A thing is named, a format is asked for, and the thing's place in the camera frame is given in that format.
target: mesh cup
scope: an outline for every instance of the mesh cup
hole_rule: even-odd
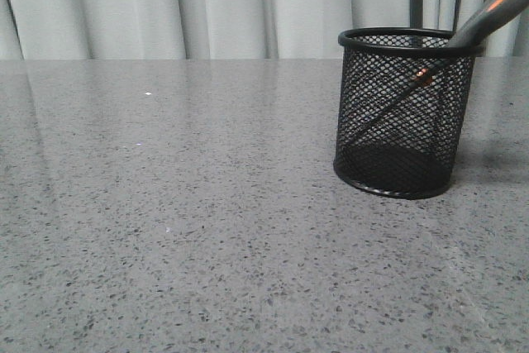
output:
[[[369,193],[429,198],[445,192],[482,47],[443,48],[451,32],[366,28],[344,46],[336,174]],[[432,83],[403,92],[434,60],[449,60]]]

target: table surface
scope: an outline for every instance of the table surface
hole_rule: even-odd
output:
[[[339,60],[0,63],[0,351],[528,352],[528,58],[453,184],[332,169]]]

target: curtain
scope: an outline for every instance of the curtain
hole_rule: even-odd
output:
[[[0,59],[340,58],[365,26],[453,30],[483,0],[0,0]],[[486,55],[527,55],[529,12]]]

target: pen holder rim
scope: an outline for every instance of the pen holder rim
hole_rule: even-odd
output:
[[[352,50],[361,50],[370,54],[403,56],[407,58],[437,58],[449,59],[460,58],[465,56],[479,56],[484,51],[484,46],[472,45],[465,47],[405,47],[405,46],[388,46],[376,45],[358,41],[355,38],[359,36],[379,36],[379,35],[414,35],[430,36],[442,39],[450,39],[454,32],[441,29],[426,28],[407,28],[407,27],[371,27],[358,28],[343,31],[338,36],[338,43]]]

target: pen holder base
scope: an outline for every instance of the pen holder base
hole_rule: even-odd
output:
[[[340,35],[345,50],[334,170],[345,182],[408,199],[449,188],[474,58],[482,50],[443,47],[449,39],[448,31],[407,28]],[[406,93],[417,72],[439,60],[447,66],[433,82]]]

